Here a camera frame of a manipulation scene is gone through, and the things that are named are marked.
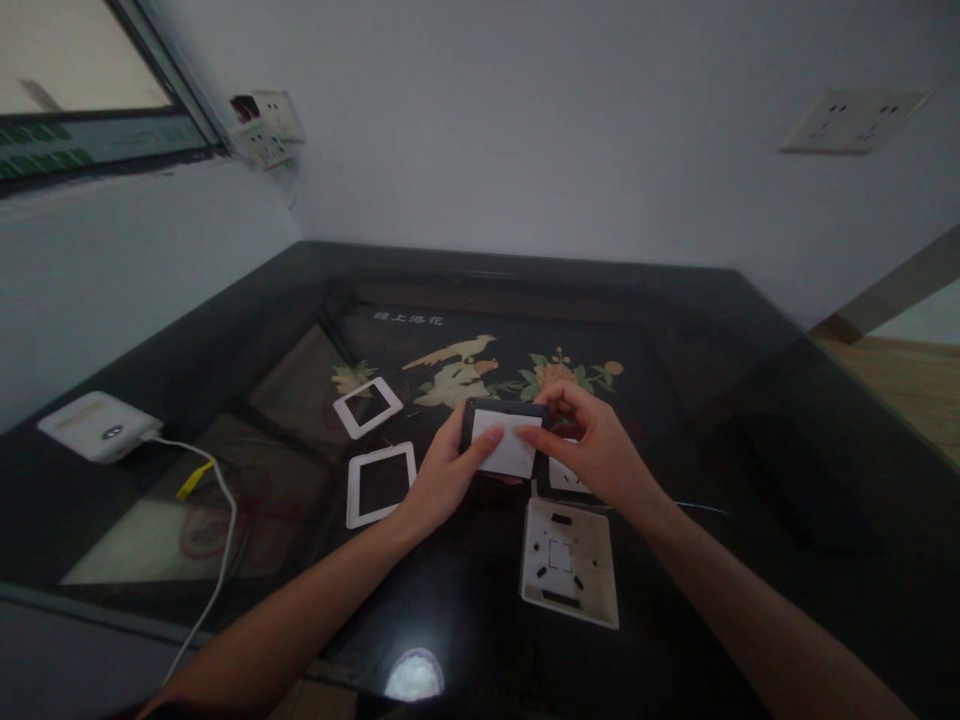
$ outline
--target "wall socket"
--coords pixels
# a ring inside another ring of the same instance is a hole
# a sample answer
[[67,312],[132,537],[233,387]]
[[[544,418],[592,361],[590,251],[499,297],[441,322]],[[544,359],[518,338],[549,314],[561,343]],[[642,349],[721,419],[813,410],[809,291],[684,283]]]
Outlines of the wall socket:
[[293,102],[286,92],[254,90],[250,94],[257,103],[260,118],[277,137],[287,142],[306,141],[297,114],[293,111]]
[[877,150],[933,93],[827,90],[784,140],[793,153],[864,155]]
[[293,155],[287,150],[283,140],[271,132],[263,120],[241,125],[230,134],[242,153],[262,170],[293,162]]

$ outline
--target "hand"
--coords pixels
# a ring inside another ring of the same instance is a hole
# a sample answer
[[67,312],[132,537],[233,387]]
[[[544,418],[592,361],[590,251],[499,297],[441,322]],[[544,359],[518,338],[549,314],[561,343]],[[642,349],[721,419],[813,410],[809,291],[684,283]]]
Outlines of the hand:
[[575,410],[577,423],[585,430],[583,438],[570,443],[530,426],[517,428],[517,435],[570,468],[594,495],[634,523],[672,507],[607,403],[567,381],[550,385],[534,403],[559,406],[563,412]]
[[493,425],[461,455],[460,436],[465,405],[460,403],[437,430],[427,456],[420,465],[416,481],[400,507],[391,515],[412,524],[422,537],[432,533],[453,515],[467,494],[470,480],[480,464],[503,440],[503,426]]

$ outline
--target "cable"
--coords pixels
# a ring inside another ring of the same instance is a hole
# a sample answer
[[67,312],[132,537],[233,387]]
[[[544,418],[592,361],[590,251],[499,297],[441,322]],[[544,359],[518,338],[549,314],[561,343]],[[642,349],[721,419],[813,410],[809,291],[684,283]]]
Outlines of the cable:
[[721,510],[720,508],[712,508],[709,505],[698,505],[697,503],[682,503],[679,500],[674,500],[674,502],[680,507],[695,507],[700,510],[709,510],[710,512],[718,512],[721,515],[727,515],[729,517],[730,513],[726,510]]
[[220,472],[220,464],[217,462],[217,459],[213,457],[213,455],[210,455],[199,448],[195,448],[193,445],[187,445],[186,443],[180,443],[174,440],[165,440],[155,433],[145,435],[143,439],[158,442],[163,445],[175,445],[176,447],[183,448],[184,450],[194,452],[212,462],[213,472],[217,476],[217,482],[220,484],[220,490],[223,491],[223,494],[227,498],[227,502],[230,503],[230,527],[227,530],[227,544],[223,548],[223,560],[220,563],[220,575],[217,577],[217,585],[213,589],[213,595],[210,596],[210,602],[207,603],[207,607],[200,614],[200,619],[197,620],[196,625],[193,626],[190,634],[187,635],[187,639],[184,640],[183,645],[180,646],[180,652],[178,652],[177,656],[173,659],[173,663],[170,665],[170,669],[167,671],[167,676],[163,679],[163,682],[160,683],[160,687],[163,687],[170,681],[170,678],[173,677],[173,673],[176,672],[177,666],[180,665],[180,660],[183,659],[183,654],[187,651],[187,648],[190,647],[190,641],[193,640],[193,636],[197,634],[197,630],[199,630],[200,626],[203,625],[203,621],[207,619],[207,615],[210,614],[210,609],[213,607],[213,604],[217,601],[217,597],[220,595],[220,589],[223,587],[223,581],[227,576],[227,567],[230,564],[230,546],[233,544],[233,531],[237,526],[237,501],[234,500],[233,495],[230,492],[230,488],[227,487],[227,483],[223,479],[223,473]]

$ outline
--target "window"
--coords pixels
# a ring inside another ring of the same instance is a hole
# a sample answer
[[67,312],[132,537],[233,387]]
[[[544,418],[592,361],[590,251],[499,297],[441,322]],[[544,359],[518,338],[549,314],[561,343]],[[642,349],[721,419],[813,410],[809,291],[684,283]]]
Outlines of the window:
[[138,0],[4,0],[0,194],[224,152]]

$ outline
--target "white wall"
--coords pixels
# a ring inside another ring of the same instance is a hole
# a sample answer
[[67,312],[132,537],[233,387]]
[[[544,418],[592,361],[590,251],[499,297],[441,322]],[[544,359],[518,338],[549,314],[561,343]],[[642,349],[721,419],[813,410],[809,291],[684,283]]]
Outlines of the white wall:
[[89,720],[143,704],[176,647],[0,602],[0,717]]
[[0,430],[299,239],[236,161],[0,204]]
[[885,322],[870,337],[960,345],[960,280]]
[[[960,219],[947,0],[153,0],[216,104],[286,89],[308,237],[739,268],[801,322]],[[785,156],[825,87],[938,88]]]

